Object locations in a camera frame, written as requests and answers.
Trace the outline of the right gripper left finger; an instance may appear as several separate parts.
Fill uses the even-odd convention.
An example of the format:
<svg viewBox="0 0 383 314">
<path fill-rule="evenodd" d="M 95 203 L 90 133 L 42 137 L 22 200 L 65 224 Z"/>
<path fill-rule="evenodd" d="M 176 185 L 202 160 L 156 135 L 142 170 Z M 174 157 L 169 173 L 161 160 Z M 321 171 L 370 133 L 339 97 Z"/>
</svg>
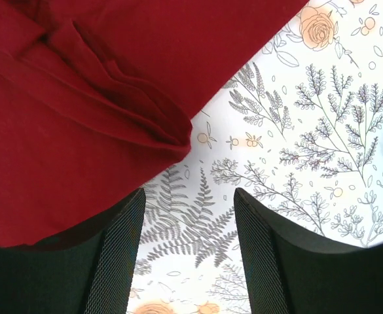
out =
<svg viewBox="0 0 383 314">
<path fill-rule="evenodd" d="M 137 189 L 34 245 L 0 247 L 0 313 L 125 313 L 144 212 Z"/>
</svg>

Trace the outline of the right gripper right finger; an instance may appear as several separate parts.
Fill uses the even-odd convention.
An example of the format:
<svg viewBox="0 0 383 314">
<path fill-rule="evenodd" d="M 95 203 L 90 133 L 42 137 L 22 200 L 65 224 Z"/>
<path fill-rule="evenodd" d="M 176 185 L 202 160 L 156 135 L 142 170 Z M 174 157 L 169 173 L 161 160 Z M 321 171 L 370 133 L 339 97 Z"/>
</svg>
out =
<svg viewBox="0 0 383 314">
<path fill-rule="evenodd" d="M 234 212 L 253 313 L 383 313 L 383 243 L 323 237 L 242 188 Z"/>
</svg>

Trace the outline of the red t-shirt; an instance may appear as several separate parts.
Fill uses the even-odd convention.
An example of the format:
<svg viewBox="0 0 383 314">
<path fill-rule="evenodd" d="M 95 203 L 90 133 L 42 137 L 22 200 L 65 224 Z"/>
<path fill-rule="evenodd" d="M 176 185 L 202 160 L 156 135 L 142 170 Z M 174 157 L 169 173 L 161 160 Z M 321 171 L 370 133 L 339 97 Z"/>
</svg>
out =
<svg viewBox="0 0 383 314">
<path fill-rule="evenodd" d="M 304 1 L 0 1 L 0 247 L 118 203 Z"/>
</svg>

